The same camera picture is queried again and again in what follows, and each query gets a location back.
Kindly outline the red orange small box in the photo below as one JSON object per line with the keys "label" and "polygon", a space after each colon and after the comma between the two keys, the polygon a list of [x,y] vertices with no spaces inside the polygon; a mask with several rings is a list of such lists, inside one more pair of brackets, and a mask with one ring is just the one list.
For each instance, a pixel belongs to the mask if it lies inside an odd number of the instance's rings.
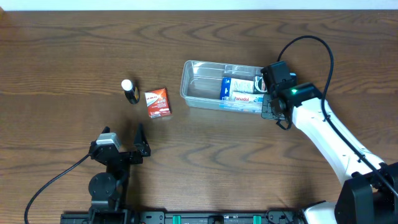
{"label": "red orange small box", "polygon": [[150,118],[158,118],[172,114],[166,88],[145,92],[145,99]]}

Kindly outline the white Panadol box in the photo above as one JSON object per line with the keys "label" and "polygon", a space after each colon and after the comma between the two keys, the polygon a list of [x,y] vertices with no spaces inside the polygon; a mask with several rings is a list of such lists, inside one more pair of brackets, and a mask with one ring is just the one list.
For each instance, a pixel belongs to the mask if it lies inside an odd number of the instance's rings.
{"label": "white Panadol box", "polygon": [[231,99],[233,101],[245,102],[245,103],[262,103],[264,95],[262,94],[252,94],[252,93],[241,93],[232,92]]}

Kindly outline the small white-capped dark bottle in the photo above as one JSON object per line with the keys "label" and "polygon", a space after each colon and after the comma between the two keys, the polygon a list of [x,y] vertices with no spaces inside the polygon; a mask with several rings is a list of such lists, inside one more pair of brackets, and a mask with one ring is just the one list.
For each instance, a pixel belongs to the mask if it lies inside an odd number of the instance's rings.
{"label": "small white-capped dark bottle", "polygon": [[124,94],[125,94],[127,100],[130,102],[130,104],[133,104],[133,105],[137,104],[140,99],[140,93],[139,93],[137,86],[135,86],[135,84],[133,84],[133,82],[128,79],[123,80],[121,82],[121,86],[122,86],[122,89],[124,90]]}

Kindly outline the blue Kool Fever box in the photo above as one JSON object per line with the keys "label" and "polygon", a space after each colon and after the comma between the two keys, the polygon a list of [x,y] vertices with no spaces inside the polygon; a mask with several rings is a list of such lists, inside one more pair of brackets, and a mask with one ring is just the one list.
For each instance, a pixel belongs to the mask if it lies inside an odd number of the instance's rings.
{"label": "blue Kool Fever box", "polygon": [[253,90],[254,81],[224,77],[221,83],[220,100],[222,103],[220,103],[220,108],[245,113],[260,113],[262,103],[245,103],[231,99],[232,92],[234,91],[256,94]]}

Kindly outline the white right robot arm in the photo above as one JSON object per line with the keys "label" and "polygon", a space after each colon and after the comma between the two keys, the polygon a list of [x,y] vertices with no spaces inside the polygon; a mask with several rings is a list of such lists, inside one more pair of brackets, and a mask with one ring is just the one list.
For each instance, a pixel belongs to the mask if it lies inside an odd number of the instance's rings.
{"label": "white right robot arm", "polygon": [[312,83],[297,84],[285,62],[261,70],[265,104],[278,121],[301,130],[335,172],[342,189],[336,202],[300,211],[296,223],[397,223],[397,164],[366,149],[335,116]]}

